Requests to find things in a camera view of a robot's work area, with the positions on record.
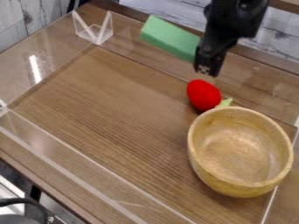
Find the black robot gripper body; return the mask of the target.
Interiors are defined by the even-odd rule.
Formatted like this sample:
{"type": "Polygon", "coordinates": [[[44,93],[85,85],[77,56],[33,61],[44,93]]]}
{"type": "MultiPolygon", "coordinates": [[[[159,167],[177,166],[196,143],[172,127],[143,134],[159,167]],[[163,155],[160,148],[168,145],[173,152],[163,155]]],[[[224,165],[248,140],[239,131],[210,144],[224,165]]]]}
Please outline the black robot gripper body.
{"type": "Polygon", "coordinates": [[[240,38],[254,38],[267,12],[270,0],[211,0],[204,8],[207,25],[203,44],[208,47],[235,45],[240,38]]]}

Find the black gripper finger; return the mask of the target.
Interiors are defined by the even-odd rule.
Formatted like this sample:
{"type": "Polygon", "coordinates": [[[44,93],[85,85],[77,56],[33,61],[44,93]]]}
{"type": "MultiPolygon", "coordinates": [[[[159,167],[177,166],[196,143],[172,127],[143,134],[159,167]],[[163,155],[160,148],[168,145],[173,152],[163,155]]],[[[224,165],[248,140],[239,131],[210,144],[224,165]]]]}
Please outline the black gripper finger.
{"type": "Polygon", "coordinates": [[[234,38],[231,41],[212,48],[212,44],[207,44],[203,38],[196,45],[195,58],[193,58],[193,69],[202,74],[207,74],[211,77],[218,77],[220,69],[227,56],[230,48],[238,43],[234,38]]]}

